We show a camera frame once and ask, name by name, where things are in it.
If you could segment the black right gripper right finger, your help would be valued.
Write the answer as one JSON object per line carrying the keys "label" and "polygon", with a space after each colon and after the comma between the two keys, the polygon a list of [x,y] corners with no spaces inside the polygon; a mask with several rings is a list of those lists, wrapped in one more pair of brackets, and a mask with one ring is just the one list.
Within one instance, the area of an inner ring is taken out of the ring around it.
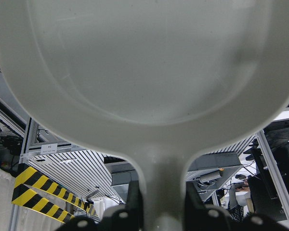
{"label": "black right gripper right finger", "polygon": [[184,230],[204,231],[205,230],[206,208],[197,193],[194,185],[186,185],[184,203]]}

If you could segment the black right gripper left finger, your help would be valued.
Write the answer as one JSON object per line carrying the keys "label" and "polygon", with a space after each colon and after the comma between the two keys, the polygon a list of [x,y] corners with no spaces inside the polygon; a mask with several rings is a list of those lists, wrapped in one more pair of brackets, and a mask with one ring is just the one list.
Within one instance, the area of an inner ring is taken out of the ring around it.
{"label": "black right gripper left finger", "polygon": [[144,208],[138,180],[129,183],[126,210],[128,212],[127,230],[138,231],[142,229],[144,226]]}

